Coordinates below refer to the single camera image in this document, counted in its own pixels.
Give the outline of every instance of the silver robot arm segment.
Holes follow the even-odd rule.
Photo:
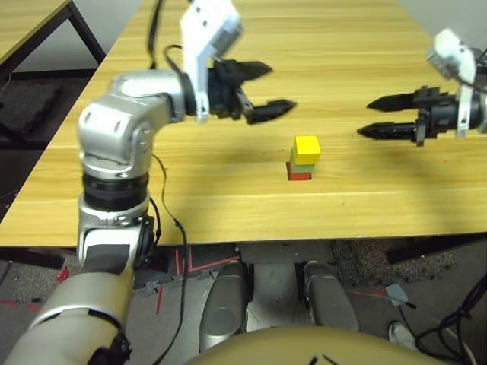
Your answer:
[[[120,75],[108,95],[95,100],[80,116],[84,179],[89,176],[88,183],[115,182],[110,187],[124,187],[127,181],[146,176],[155,133],[167,123],[182,121],[184,115],[182,88],[172,71]],[[133,196],[138,204],[127,209],[123,206],[126,195],[120,198],[109,190],[109,199],[103,202],[86,189],[85,182],[79,200],[81,273],[55,289],[6,364],[125,362],[130,350],[123,333],[134,265],[150,245],[141,241],[147,222],[146,182],[135,184]],[[95,196],[86,199],[87,191]]]

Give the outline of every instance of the yellow block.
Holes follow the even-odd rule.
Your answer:
[[[321,155],[318,137],[316,135],[297,135],[294,138],[293,153],[297,165],[314,165]]]

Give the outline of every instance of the black table frame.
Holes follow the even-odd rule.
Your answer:
[[[98,65],[103,61],[106,54],[84,21],[81,13],[73,1],[60,9],[51,17],[39,30],[26,40],[0,65],[0,79],[12,73],[54,30],[62,23],[69,20],[76,33],[80,36],[91,55],[96,59]],[[10,130],[0,123],[0,135],[8,141],[0,142],[0,150],[43,150],[49,144],[48,141],[28,141],[18,133]]]

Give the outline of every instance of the black cable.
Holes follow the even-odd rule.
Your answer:
[[[154,208],[155,211],[155,220],[158,224],[158,228],[155,231],[155,238],[154,238],[154,247],[156,247],[159,243],[159,239],[161,238],[162,234],[162,229],[161,229],[161,216],[159,215],[159,209],[158,206],[155,204],[154,199],[150,198],[150,202],[152,207]]]
[[[179,335],[180,330],[181,330],[181,326],[183,324],[183,320],[184,320],[184,297],[185,297],[185,293],[186,293],[186,281],[188,278],[188,271],[189,271],[189,263],[188,263],[187,258],[189,255],[188,255],[188,239],[186,237],[186,231],[184,230],[184,227],[181,224],[181,222],[179,222],[174,217],[174,215],[171,213],[169,208],[166,206],[166,202],[164,200],[164,193],[166,191],[166,183],[167,183],[166,169],[165,169],[164,165],[162,164],[162,161],[159,157],[157,157],[155,154],[152,154],[152,157],[155,158],[155,160],[158,162],[159,167],[161,168],[162,173],[164,175],[164,181],[162,183],[162,189],[161,189],[162,206],[164,207],[164,210],[167,212],[167,214],[173,219],[174,225],[180,230],[181,237],[183,238],[183,254],[182,254],[182,257],[183,257],[183,283],[181,284],[180,321],[177,325],[176,332],[174,332],[174,336],[171,339],[166,350],[164,350],[164,352],[156,359],[156,361],[154,361],[154,363],[152,363],[152,365],[159,365],[162,362],[162,360],[166,357],[169,350],[173,347],[173,344],[176,341],[176,338]]]
[[[158,24],[159,24],[159,12],[162,8],[162,3],[164,0],[156,0],[156,4],[154,7],[154,14],[152,15],[152,22],[151,27],[149,28],[149,33],[147,35],[147,52],[149,57],[151,58],[151,65],[149,69],[154,70],[157,68],[158,64],[155,61],[155,54],[154,54],[154,45],[155,39],[158,35]]]
[[[172,49],[183,49],[183,47],[179,44],[170,44],[169,46],[164,47],[164,58],[166,59],[167,64],[173,71],[175,71],[179,76],[183,73],[181,72],[180,68],[177,66],[176,62],[169,56],[169,51]]]
[[[470,317],[470,311],[476,306],[476,304],[482,299],[483,295],[487,291],[487,276],[484,275],[472,288],[472,290],[466,295],[465,300],[463,301],[462,305],[453,311],[450,315],[446,316],[443,320],[441,320],[440,324],[434,328],[430,328],[415,337],[416,347],[423,353],[428,354],[430,356],[441,358],[441,359],[448,359],[453,360],[455,362],[460,363],[470,363],[470,359],[467,356],[466,348],[462,340],[462,333],[461,333],[461,323],[460,321],[464,318]],[[443,331],[452,325],[456,326],[457,330],[457,340],[458,340],[458,347],[460,352],[454,350],[445,340],[443,337]],[[424,346],[422,343],[422,339],[430,334],[436,333],[440,342],[445,346],[448,350],[450,355],[452,356],[445,356],[441,354],[435,354]]]
[[[480,85],[472,84],[471,82],[463,80],[460,76],[454,76],[454,79],[462,85],[471,87],[473,90],[477,91],[478,93],[487,95],[487,87],[482,87]]]
[[[480,53],[480,56],[475,60],[476,63],[481,62],[484,57],[487,58],[487,48],[484,49],[484,52]]]

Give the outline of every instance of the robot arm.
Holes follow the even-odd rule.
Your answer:
[[[473,52],[451,30],[439,33],[428,53],[428,61],[447,80],[460,82],[457,95],[441,93],[439,87],[423,86],[410,94],[387,95],[368,104],[381,112],[417,109],[412,123],[373,123],[358,133],[374,139],[410,139],[418,146],[426,138],[455,129],[465,138],[469,129],[487,133],[487,88],[474,85],[476,60]]]
[[[197,25],[188,22],[203,15],[205,20]],[[247,99],[241,85],[271,70],[261,62],[218,60],[214,68],[206,68],[208,57],[222,56],[240,33],[240,17],[230,0],[194,0],[181,26],[188,47],[186,73],[118,75],[108,94],[81,113],[81,272],[54,290],[6,364],[124,363],[130,355],[124,332],[134,267],[154,246],[147,186],[155,134],[166,124],[182,122],[185,115],[202,122],[208,113],[233,119],[243,114],[254,124],[294,107],[291,101],[277,100],[254,108]],[[187,39],[197,33],[196,43]]]

